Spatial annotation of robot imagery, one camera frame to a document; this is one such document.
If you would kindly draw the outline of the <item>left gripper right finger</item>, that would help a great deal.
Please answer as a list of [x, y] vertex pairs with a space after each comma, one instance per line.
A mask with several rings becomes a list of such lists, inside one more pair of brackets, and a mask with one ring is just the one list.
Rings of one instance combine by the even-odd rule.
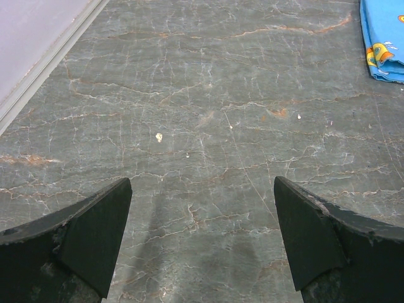
[[276, 212], [304, 302], [403, 302], [403, 228], [329, 202], [285, 177]]

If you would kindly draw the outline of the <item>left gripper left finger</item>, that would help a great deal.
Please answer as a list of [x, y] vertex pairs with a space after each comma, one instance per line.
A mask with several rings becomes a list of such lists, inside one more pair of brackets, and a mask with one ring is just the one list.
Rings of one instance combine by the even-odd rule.
[[132, 198], [122, 178], [88, 198], [1, 232], [1, 302], [107, 298]]

